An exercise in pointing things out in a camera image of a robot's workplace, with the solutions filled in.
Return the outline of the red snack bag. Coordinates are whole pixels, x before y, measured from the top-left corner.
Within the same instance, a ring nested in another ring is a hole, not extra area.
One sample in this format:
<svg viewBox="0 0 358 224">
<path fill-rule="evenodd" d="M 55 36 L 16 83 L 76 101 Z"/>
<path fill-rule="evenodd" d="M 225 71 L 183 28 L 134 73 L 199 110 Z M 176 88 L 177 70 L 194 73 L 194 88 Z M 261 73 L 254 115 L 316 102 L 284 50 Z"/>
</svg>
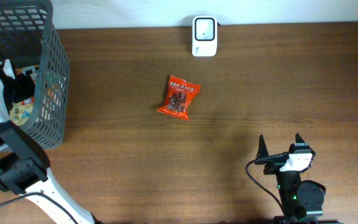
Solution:
<svg viewBox="0 0 358 224">
<path fill-rule="evenodd" d="M 157 112 L 174 118 L 189 120 L 188 107 L 193 98 L 200 92 L 201 85 L 171 76 L 168 80 L 168 92 L 163 106 Z"/>
</svg>

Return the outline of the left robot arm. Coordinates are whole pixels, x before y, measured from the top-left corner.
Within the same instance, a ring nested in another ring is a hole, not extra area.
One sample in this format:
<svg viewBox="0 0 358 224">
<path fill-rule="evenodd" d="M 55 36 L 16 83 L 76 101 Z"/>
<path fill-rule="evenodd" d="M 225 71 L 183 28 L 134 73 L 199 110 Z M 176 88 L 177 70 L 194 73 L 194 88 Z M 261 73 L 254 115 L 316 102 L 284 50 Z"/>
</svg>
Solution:
<svg viewBox="0 0 358 224">
<path fill-rule="evenodd" d="M 5 61 L 0 60 L 0 190 L 17 197 L 0 203 L 0 207 L 26 198 L 55 223 L 98 223 L 57 182 L 40 145 L 11 121 L 9 107 L 17 84 L 4 69 Z"/>
</svg>

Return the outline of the yellow snack bag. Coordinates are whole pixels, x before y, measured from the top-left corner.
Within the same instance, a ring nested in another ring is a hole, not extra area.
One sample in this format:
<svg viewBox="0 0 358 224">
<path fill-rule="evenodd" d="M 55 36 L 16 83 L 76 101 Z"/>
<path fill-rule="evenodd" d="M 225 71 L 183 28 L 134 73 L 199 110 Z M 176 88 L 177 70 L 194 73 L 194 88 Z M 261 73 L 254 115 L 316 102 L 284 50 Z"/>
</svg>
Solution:
<svg viewBox="0 0 358 224">
<path fill-rule="evenodd" d="M 13 104 L 9 112 L 10 119 L 17 125 L 22 126 L 31 116 L 34 107 L 35 83 L 38 77 L 39 65 L 17 68 L 17 91 L 19 101 Z"/>
</svg>

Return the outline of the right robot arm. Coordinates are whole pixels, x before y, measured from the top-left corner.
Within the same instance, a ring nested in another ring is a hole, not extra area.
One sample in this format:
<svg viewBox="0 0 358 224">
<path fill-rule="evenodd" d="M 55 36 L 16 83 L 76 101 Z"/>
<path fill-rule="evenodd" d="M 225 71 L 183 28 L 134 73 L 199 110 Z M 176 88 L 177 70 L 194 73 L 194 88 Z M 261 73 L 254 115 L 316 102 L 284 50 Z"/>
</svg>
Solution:
<svg viewBox="0 0 358 224">
<path fill-rule="evenodd" d="M 299 134 L 287 152 L 276 155 L 268 153 L 264 137 L 259 137 L 254 164 L 263 165 L 265 175 L 276 177 L 281 200 L 283 215 L 274 217 L 274 223 L 318 223 L 323 215 L 325 186 L 300 177 L 311 167 L 315 155 Z"/>
</svg>

